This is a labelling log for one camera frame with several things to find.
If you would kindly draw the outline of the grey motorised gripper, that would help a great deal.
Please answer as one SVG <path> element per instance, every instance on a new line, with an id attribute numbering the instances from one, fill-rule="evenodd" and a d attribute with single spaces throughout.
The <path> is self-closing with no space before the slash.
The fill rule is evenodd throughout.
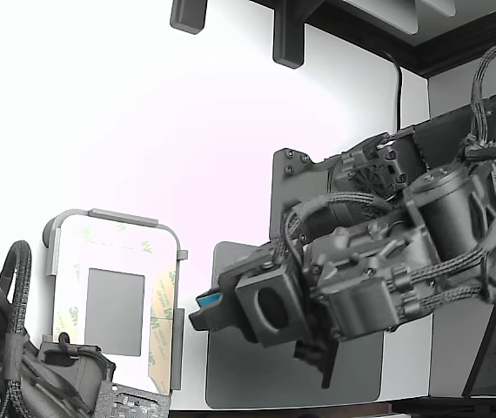
<path id="1" fill-rule="evenodd" d="M 338 346 L 394 331 L 455 300 L 484 296 L 486 195 L 479 172 L 440 167 L 407 191 L 334 192 L 293 208 L 293 264 L 311 335 L 297 359 L 331 384 Z M 241 260 L 214 274 L 207 300 L 233 293 L 269 260 Z"/>

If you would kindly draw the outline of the grey gripper with board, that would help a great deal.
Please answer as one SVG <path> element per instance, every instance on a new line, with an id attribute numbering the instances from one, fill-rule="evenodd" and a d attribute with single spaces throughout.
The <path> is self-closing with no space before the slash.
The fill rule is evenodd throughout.
<path id="1" fill-rule="evenodd" d="M 91 417 L 95 407 L 75 385 L 25 348 L 27 338 L 4 338 L 0 417 Z"/>

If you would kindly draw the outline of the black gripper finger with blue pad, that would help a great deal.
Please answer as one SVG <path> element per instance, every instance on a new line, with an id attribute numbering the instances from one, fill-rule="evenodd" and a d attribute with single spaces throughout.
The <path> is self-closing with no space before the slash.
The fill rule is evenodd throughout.
<path id="1" fill-rule="evenodd" d="M 208 291 L 196 298 L 198 310 L 189 314 L 189 320 L 197 331 L 216 333 L 227 327 L 237 328 L 248 334 L 248 323 L 244 311 L 234 293 Z"/>

